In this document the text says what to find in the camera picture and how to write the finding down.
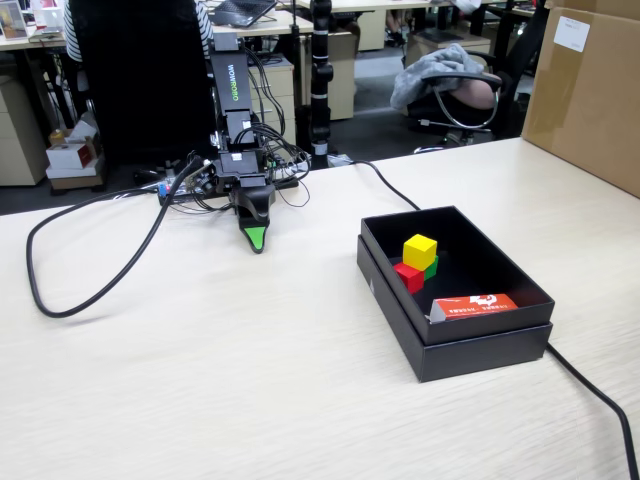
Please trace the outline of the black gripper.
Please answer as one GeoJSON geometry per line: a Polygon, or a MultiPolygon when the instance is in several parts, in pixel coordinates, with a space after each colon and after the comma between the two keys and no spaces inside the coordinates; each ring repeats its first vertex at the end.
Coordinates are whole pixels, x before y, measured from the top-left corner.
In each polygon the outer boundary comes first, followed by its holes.
{"type": "Polygon", "coordinates": [[[239,230],[247,239],[251,250],[261,254],[270,225],[269,212],[275,201],[275,187],[267,185],[267,178],[263,173],[217,172],[215,192],[231,191],[239,230]]]}

